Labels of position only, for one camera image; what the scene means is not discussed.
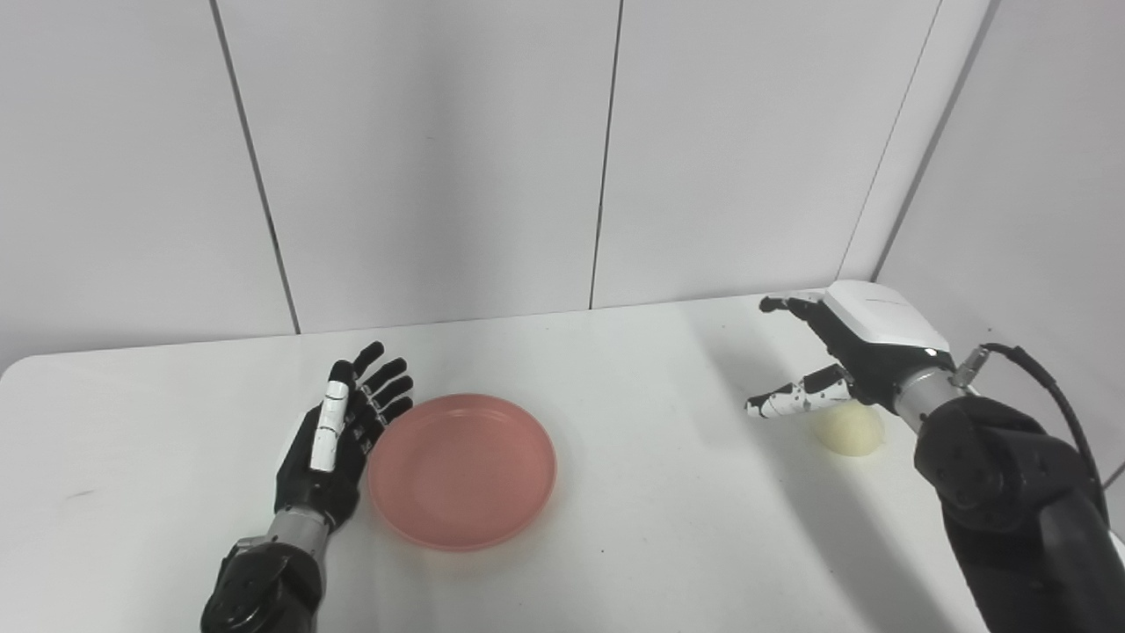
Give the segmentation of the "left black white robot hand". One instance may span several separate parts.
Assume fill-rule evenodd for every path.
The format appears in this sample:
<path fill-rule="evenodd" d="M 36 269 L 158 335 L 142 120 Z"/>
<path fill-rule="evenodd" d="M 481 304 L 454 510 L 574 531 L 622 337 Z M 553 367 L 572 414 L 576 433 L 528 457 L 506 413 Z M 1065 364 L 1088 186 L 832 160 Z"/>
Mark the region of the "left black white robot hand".
<path fill-rule="evenodd" d="M 385 352 L 374 341 L 330 369 L 321 401 L 305 414 L 277 471 L 274 512 L 320 513 L 330 530 L 353 516 L 374 445 L 413 408 L 410 364 Z"/>

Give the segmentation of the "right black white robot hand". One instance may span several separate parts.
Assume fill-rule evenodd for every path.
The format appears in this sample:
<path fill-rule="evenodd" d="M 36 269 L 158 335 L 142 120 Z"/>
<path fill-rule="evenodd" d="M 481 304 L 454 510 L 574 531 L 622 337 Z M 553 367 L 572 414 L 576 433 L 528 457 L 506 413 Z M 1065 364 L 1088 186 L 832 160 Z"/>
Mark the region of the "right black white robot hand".
<path fill-rule="evenodd" d="M 948 342 L 904 296 L 888 286 L 836 280 L 820 291 L 768 293 L 759 311 L 788 311 L 824 341 L 835 363 L 768 394 L 748 397 L 744 408 L 758 419 L 857 400 L 896 413 L 911 378 L 943 372 L 955 363 Z"/>

